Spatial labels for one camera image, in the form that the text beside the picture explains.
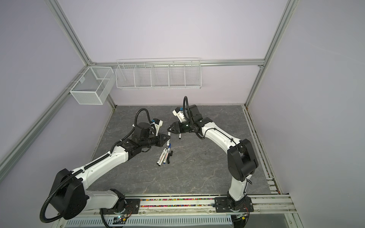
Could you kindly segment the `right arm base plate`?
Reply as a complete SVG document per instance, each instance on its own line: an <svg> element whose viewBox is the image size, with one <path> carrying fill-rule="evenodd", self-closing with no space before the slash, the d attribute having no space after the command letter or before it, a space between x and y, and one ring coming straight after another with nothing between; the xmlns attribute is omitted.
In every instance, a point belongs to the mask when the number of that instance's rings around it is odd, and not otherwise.
<svg viewBox="0 0 365 228"><path fill-rule="evenodd" d="M249 196L243 197L239 201L235 201L231 197L216 197L213 207L217 212L254 212L252 200Z"/></svg>

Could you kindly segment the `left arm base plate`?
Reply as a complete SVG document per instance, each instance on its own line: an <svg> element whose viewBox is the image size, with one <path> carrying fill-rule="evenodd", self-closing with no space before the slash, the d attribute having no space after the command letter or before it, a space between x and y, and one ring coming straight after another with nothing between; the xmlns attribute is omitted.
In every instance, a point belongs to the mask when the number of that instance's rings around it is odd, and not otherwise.
<svg viewBox="0 0 365 228"><path fill-rule="evenodd" d="M140 199L125 199L117 202L111 209L101 209L104 215L137 214L140 207Z"/></svg>

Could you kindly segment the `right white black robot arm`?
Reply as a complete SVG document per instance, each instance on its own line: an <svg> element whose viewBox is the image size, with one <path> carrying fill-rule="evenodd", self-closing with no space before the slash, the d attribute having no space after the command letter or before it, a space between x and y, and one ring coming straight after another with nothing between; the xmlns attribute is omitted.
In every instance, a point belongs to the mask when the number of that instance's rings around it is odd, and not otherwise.
<svg viewBox="0 0 365 228"><path fill-rule="evenodd" d="M196 105L177 107L173 115L178 121L170 125L168 132L176 135L195 133L201 139L210 139L227 154L228 170L232 176L228 199L235 204L245 199L247 185L259 166L251 142L222 130L212 119L203 117Z"/></svg>

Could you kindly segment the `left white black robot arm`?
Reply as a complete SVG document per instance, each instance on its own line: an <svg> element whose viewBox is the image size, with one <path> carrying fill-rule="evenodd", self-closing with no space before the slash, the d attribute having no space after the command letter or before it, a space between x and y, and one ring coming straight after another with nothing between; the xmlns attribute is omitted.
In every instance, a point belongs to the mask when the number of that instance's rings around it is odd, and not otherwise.
<svg viewBox="0 0 365 228"><path fill-rule="evenodd" d="M153 146L163 147L170 136L159 133L162 125L159 119L135 124L131 136L116 142L103 156L72 171L59 171L41 208L41 221L48 223L60 218L72 219L83 211L95 209L125 213L127 202L120 191L89 191L88 188L104 174L141 152L146 153Z"/></svg>

